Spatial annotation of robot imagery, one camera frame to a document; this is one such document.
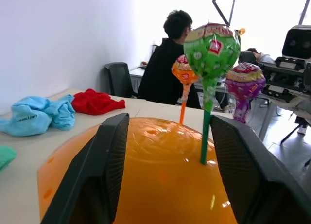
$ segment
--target black hair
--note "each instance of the black hair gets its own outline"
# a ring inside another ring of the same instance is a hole
[[[192,18],[182,10],[170,12],[164,23],[164,31],[171,39],[179,39],[187,27],[191,27]]]
[[[260,54],[260,53],[256,50],[256,48],[249,48],[249,49],[247,49],[247,51],[256,52],[257,54]]]

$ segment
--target white table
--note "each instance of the white table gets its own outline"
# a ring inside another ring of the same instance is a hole
[[[52,96],[51,100],[78,92],[80,90],[69,89]],[[114,96],[112,98],[116,101],[123,99]],[[52,152],[86,129],[102,123],[111,116],[124,112],[129,113],[130,117],[155,117],[179,122],[179,106],[139,99],[125,99],[125,105],[125,109],[111,111],[99,116],[76,113],[75,126],[69,131],[49,129],[42,135],[22,138],[15,138],[0,132],[0,145],[10,146],[17,152],[15,160],[0,172],[0,223],[40,223],[37,170]],[[184,124],[202,132],[203,110],[186,108]]]
[[[138,88],[139,88],[139,85],[140,85],[140,81],[141,81],[141,79],[142,79],[142,77],[144,75],[144,72],[145,72],[145,70],[143,70],[141,68],[137,68],[137,69],[134,69],[134,70],[130,71],[130,76],[131,76],[131,81],[132,81],[132,84],[133,84],[133,89],[136,92],[138,91]],[[202,81],[200,81],[200,80],[197,81],[194,84],[194,87],[196,89],[198,89],[198,90],[203,91]],[[224,83],[222,83],[220,86],[217,86],[216,87],[216,91],[218,91],[218,92],[227,92]],[[266,97],[263,96],[262,94],[260,94],[259,98],[266,98]],[[261,126],[260,133],[259,133],[259,138],[262,141],[264,140],[264,138],[266,136],[266,133],[268,131],[269,124],[271,122],[272,115],[273,115],[275,109],[276,109],[276,105],[273,102],[269,102],[268,110],[267,110],[267,113],[266,113],[266,115],[264,117],[264,121],[263,121],[263,124]]]

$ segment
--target black jacket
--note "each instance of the black jacket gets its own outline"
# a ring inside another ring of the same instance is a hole
[[[138,98],[175,105],[182,96],[183,86],[172,74],[176,59],[184,54],[183,46],[167,39],[152,54],[142,77]],[[198,94],[191,86],[187,107],[201,109]]]

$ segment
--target lollipop stick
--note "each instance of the lollipop stick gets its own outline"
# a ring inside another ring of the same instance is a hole
[[[207,159],[209,119],[210,119],[210,112],[204,110],[203,135],[202,135],[202,147],[201,147],[201,159],[200,159],[203,165],[206,164],[206,159]]]
[[[182,102],[182,103],[181,103],[181,112],[180,112],[180,119],[179,119],[179,123],[180,123],[180,124],[183,124],[183,123],[184,123],[186,103],[187,103],[187,102]]]

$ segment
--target green cloth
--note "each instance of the green cloth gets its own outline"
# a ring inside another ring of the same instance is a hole
[[[16,157],[16,152],[10,147],[0,146],[0,172]]]

